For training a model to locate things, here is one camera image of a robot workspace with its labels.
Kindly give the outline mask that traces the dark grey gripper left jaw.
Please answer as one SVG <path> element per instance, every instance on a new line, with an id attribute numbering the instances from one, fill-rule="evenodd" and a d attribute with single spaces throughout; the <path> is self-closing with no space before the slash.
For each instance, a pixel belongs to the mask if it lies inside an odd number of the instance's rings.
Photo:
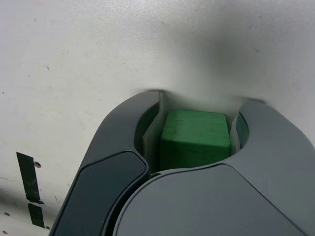
<path id="1" fill-rule="evenodd" d="M 52 236 L 110 236 L 122 207 L 150 177 L 143 135 L 159 112 L 159 92 L 139 93 L 97 129 L 50 231 Z"/>

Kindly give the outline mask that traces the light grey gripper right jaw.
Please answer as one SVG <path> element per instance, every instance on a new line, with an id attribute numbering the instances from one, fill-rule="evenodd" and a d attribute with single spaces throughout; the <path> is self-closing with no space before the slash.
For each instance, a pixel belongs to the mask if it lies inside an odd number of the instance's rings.
<path id="1" fill-rule="evenodd" d="M 233 156 L 165 171 L 124 205 L 115 236 L 312 236 L 315 148 L 274 108 L 239 111 L 245 141 Z"/>

